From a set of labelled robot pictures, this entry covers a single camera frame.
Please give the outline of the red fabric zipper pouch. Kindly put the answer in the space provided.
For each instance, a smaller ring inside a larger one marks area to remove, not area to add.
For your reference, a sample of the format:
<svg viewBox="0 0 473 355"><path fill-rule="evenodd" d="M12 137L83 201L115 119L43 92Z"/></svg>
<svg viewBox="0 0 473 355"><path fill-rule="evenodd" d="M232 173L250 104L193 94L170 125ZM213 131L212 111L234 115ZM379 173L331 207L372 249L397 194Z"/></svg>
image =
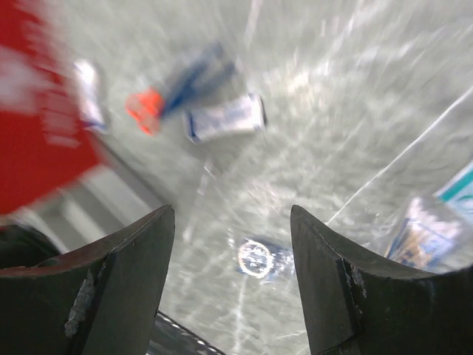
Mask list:
<svg viewBox="0 0 473 355"><path fill-rule="evenodd" d="M102 165L54 1L1 2L1 223Z"/></svg>

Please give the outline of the blue plastic tweezers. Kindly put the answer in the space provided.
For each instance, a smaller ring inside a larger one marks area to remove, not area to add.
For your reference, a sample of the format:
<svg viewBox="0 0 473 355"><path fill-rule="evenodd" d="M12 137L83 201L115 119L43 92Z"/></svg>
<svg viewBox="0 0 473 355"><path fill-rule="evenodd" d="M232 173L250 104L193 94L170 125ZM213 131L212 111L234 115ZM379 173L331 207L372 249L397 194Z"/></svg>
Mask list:
<svg viewBox="0 0 473 355"><path fill-rule="evenodd" d="M163 95L160 117L170 115L182 106L210 95L235 72L235 63L228 57L222 44L209 44L171 77L168 91Z"/></svg>

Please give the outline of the orange handled scissors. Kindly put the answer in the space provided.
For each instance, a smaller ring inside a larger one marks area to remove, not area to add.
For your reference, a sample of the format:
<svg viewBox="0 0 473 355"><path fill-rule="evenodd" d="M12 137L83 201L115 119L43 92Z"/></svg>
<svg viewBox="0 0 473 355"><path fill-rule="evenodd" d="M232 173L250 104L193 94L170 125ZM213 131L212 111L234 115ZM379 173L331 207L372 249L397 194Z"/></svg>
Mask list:
<svg viewBox="0 0 473 355"><path fill-rule="evenodd" d="M160 116L164 104L161 94L149 87L145 91L130 95L126 99L125 109L143 132L154 135L160 128Z"/></svg>

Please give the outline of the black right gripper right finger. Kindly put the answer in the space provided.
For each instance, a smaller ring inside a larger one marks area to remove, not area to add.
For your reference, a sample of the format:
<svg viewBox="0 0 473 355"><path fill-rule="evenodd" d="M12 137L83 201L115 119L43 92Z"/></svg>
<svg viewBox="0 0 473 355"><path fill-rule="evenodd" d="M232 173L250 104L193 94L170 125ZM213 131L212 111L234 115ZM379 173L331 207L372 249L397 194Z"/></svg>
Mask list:
<svg viewBox="0 0 473 355"><path fill-rule="evenodd" d="M290 233L312 354L470 354L472 268L433 274L391 261L301 206Z"/></svg>

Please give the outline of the white blue medicine box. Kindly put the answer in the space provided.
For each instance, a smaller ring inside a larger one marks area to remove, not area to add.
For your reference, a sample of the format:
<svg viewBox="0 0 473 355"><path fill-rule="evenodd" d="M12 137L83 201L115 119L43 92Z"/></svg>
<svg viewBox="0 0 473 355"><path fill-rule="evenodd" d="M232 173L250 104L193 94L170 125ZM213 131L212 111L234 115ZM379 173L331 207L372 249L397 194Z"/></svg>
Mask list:
<svg viewBox="0 0 473 355"><path fill-rule="evenodd" d="M247 93L216 106L190 109L183 115L186 137L194 144L226 135L263 130L267 119L260 95Z"/></svg>

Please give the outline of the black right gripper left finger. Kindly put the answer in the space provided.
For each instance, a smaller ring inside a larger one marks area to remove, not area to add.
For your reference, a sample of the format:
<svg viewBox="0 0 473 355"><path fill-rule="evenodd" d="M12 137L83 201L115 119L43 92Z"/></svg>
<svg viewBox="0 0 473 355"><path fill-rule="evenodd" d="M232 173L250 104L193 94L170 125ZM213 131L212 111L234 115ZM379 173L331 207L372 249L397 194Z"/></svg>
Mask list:
<svg viewBox="0 0 473 355"><path fill-rule="evenodd" d="M65 254L35 229L1 229L3 354L144 354L174 242L165 205Z"/></svg>

